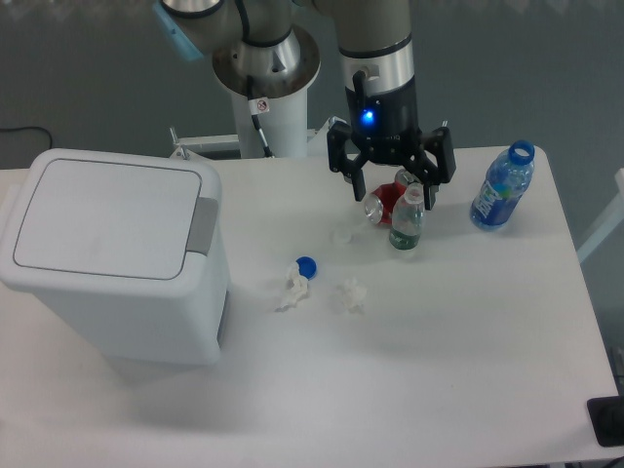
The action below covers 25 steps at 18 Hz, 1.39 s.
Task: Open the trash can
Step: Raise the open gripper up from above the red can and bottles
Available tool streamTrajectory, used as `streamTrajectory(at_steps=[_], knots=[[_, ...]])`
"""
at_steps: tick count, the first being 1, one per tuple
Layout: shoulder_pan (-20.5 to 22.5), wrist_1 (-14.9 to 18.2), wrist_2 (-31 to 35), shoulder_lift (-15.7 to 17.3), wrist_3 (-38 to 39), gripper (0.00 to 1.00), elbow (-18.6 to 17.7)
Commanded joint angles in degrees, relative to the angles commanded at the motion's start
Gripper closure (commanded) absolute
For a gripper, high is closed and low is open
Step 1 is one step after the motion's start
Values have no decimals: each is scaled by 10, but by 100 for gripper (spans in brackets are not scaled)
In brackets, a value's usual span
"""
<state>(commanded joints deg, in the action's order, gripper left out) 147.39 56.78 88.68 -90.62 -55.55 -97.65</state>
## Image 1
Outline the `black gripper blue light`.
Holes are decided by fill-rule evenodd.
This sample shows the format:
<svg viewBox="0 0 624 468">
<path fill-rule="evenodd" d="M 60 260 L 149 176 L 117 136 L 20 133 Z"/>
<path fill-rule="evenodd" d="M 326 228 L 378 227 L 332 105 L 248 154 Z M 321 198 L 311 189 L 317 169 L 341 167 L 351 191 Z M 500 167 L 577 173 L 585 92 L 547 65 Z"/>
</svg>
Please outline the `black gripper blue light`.
<svg viewBox="0 0 624 468">
<path fill-rule="evenodd" d="M 330 170 L 343 175 L 361 202 L 367 193 L 362 170 L 367 161 L 404 166 L 423 185 L 425 210 L 431 211 L 440 185 L 449 183 L 456 170 L 450 128 L 419 130 L 414 77 L 399 88 L 373 95 L 365 72 L 358 70 L 352 86 L 345 90 L 351 127 L 330 121 L 327 132 Z M 348 141 L 360 150 L 353 160 L 347 156 Z"/>
</svg>

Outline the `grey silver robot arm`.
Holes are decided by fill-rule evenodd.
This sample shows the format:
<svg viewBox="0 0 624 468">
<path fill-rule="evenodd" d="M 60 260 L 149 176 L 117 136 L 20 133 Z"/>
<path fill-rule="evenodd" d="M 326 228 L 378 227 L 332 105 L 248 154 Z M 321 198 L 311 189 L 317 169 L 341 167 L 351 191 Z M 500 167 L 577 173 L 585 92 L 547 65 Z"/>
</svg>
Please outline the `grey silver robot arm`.
<svg viewBox="0 0 624 468">
<path fill-rule="evenodd" d="M 432 209 L 440 185 L 456 165 L 450 131 L 430 133 L 418 123 L 410 2 L 408 1 L 158 1 L 170 33 L 213 58 L 214 72 L 243 98 L 263 154 L 277 145 L 262 130 L 261 106 L 304 89 L 320 68 L 318 47 L 294 24 L 294 7 L 332 20 L 341 59 L 348 121 L 329 125 L 329 167 L 350 182 L 356 200 L 366 193 L 367 162 L 403 167 L 424 186 Z"/>
</svg>

